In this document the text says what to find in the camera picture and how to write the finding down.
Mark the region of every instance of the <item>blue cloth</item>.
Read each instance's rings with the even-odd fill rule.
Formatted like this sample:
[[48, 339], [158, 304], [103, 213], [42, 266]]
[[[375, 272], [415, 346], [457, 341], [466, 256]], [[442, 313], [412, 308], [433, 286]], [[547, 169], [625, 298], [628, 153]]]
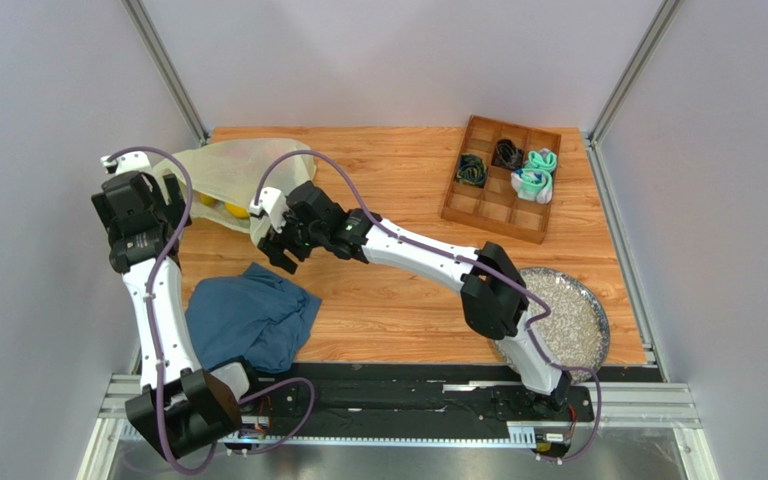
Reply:
[[310, 338], [321, 304], [303, 288], [252, 263], [238, 277], [198, 283], [186, 323], [204, 369], [243, 357], [257, 370], [281, 373]]

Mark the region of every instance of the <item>round metal plate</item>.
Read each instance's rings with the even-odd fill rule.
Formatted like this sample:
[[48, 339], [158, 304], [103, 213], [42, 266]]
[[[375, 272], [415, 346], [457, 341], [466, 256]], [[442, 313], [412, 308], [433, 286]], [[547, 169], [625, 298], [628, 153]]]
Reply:
[[[609, 354], [610, 335], [606, 312], [594, 293], [570, 275], [551, 268], [524, 268], [520, 270], [520, 276], [526, 282], [526, 288], [553, 309], [549, 317], [535, 324], [535, 328], [543, 335], [547, 348], [559, 363], [599, 369]], [[540, 313], [540, 308], [531, 302], [530, 315]], [[589, 378], [584, 372], [571, 372], [571, 376], [573, 383]]]

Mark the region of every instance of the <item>wooden organizer box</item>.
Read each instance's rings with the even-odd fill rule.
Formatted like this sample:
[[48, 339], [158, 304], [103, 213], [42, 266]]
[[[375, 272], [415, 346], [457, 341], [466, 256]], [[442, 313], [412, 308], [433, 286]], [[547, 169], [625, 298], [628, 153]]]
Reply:
[[[524, 157], [532, 150], [548, 148], [559, 153], [561, 135], [534, 128], [521, 127], [489, 118], [472, 116], [455, 159], [449, 188], [440, 217], [489, 232], [508, 235], [532, 243], [542, 243], [547, 235], [550, 204], [542, 205], [517, 198], [511, 187], [511, 170], [491, 165], [496, 142], [507, 138]], [[484, 188], [463, 185], [455, 181], [461, 154], [471, 153], [488, 167]]]

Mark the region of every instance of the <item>wooden tabletop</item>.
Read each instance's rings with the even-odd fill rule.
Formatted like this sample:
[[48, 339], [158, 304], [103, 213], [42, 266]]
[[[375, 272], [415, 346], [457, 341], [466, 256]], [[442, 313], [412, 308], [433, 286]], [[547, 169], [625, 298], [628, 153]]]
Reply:
[[[456, 245], [502, 245], [518, 267], [566, 272], [593, 291], [609, 318], [607, 363], [643, 363], [644, 351], [577, 129], [563, 135], [549, 231], [542, 245], [441, 220], [462, 128], [217, 128], [213, 142], [294, 138], [337, 160], [369, 208], [403, 228]], [[357, 204], [342, 179], [318, 163], [314, 182], [343, 208]], [[294, 276], [268, 265], [250, 237], [195, 220], [181, 247], [186, 302], [202, 279], [241, 274], [257, 262], [322, 298], [300, 361], [499, 363], [467, 327], [451, 291], [392, 267], [336, 259], [318, 249]]]

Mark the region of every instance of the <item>yellow object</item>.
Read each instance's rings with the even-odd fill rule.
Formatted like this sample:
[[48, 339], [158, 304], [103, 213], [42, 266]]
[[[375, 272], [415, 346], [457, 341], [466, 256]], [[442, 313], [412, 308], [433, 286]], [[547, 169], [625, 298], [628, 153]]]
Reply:
[[225, 203], [224, 208], [227, 209], [227, 213], [233, 215], [236, 218], [248, 218], [248, 210], [242, 207], [233, 205], [232, 203]]
[[207, 195], [206, 193], [201, 194], [201, 203], [206, 205], [207, 207], [211, 207], [213, 203], [215, 203], [215, 199]]

